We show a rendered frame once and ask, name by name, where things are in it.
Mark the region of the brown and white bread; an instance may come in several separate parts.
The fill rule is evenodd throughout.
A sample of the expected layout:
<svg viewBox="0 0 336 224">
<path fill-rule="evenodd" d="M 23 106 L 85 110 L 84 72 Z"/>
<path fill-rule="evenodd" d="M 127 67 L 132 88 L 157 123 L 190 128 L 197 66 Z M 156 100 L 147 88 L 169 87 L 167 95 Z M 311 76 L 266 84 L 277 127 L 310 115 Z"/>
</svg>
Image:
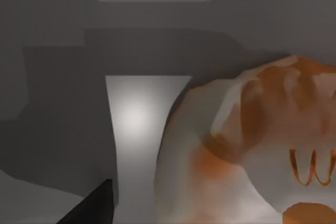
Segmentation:
<svg viewBox="0 0 336 224">
<path fill-rule="evenodd" d="M 154 192 L 157 224 L 336 224 L 336 65 L 291 55 L 188 90 Z"/>
</svg>

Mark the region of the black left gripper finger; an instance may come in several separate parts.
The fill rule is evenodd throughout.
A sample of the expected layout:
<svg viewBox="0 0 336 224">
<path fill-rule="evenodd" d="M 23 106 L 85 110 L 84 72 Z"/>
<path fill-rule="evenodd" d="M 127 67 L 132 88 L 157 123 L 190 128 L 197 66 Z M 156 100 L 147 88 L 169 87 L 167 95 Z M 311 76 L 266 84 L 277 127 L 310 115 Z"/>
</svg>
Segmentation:
<svg viewBox="0 0 336 224">
<path fill-rule="evenodd" d="M 113 224 L 112 182 L 106 179 L 56 224 Z"/>
</svg>

